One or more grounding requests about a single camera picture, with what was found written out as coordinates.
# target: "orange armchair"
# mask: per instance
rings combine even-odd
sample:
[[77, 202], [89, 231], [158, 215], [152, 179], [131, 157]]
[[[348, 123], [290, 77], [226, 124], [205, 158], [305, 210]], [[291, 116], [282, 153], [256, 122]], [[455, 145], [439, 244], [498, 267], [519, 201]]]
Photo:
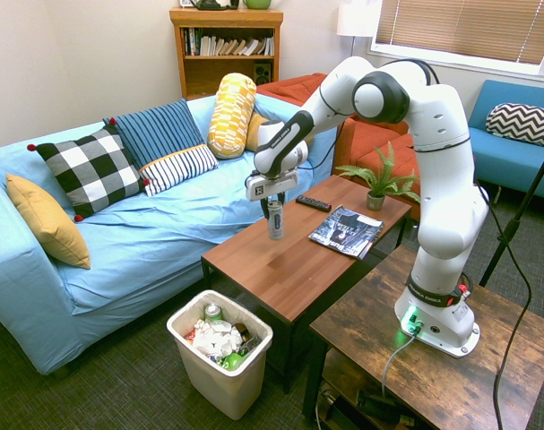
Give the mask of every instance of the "orange armchair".
[[[313, 92], [319, 87], [325, 79], [324, 73], [313, 73], [297, 78], [291, 78], [283, 81], [270, 82], [258, 85], [257, 92], [266, 96], [274, 97], [302, 106]], [[417, 158], [413, 150], [413, 140], [408, 132], [408, 126], [405, 122], [399, 124], [370, 123], [361, 119], [357, 115], [350, 116], [340, 125], [340, 137], [335, 144], [335, 160], [333, 166], [353, 165], [363, 168], [377, 170], [379, 156], [375, 148], [379, 148], [386, 155], [387, 142], [391, 142], [395, 153], [395, 169], [393, 174], [396, 176], [410, 175], [415, 170], [415, 175], [419, 175], [417, 167]], [[358, 184], [364, 185], [358, 178], [349, 178]], [[413, 184], [412, 191], [420, 195], [419, 182]], [[419, 220], [419, 204], [411, 199], [395, 197], [398, 200], [406, 202], [413, 208], [411, 217]]]

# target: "plant pot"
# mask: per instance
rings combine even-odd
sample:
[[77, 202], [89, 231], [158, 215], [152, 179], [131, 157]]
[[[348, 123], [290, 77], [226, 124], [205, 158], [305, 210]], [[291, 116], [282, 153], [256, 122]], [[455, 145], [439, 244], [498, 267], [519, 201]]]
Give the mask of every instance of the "plant pot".
[[371, 192], [367, 193], [367, 208], [370, 211], [380, 211], [383, 208], [385, 196], [375, 197]]
[[272, 0], [244, 0], [248, 9], [267, 9]]

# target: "window blinds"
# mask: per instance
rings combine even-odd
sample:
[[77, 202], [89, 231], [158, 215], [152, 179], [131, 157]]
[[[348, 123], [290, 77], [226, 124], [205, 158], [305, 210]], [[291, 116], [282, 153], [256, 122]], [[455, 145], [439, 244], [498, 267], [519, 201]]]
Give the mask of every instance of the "window blinds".
[[544, 0], [383, 0], [376, 41], [537, 65]]

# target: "potted plant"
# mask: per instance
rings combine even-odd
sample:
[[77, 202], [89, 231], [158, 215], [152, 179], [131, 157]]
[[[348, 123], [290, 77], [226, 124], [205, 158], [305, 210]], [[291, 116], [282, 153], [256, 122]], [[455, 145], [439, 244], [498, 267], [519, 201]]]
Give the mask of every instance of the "potted plant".
[[343, 170], [340, 176], [359, 176], [363, 179], [370, 191], [367, 193], [367, 208], [371, 211], [380, 211], [386, 195], [407, 195], [415, 202], [421, 203], [421, 199], [416, 193], [411, 191], [414, 181], [419, 181], [415, 176], [415, 170], [411, 171], [409, 176], [391, 177], [393, 167], [395, 166], [395, 155], [391, 142], [387, 143], [388, 156], [376, 148], [377, 154], [383, 164], [383, 168], [377, 166], [377, 174], [370, 168], [360, 168], [358, 166], [339, 166], [337, 169]]

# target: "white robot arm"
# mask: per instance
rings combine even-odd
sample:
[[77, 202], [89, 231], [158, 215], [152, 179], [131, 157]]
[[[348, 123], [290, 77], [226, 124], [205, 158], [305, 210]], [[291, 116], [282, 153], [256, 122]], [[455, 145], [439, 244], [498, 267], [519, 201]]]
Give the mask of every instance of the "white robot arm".
[[477, 345], [479, 326], [464, 301], [468, 291], [460, 287], [462, 269], [488, 208], [473, 184], [469, 129], [454, 88], [428, 85], [418, 63], [375, 69], [361, 57], [344, 60], [258, 148], [246, 195], [258, 200], [294, 187], [296, 167], [305, 161], [296, 154], [300, 142], [353, 113], [376, 122], [405, 120], [410, 127], [421, 181], [420, 248], [395, 313], [406, 333], [417, 324], [420, 340], [463, 357]]

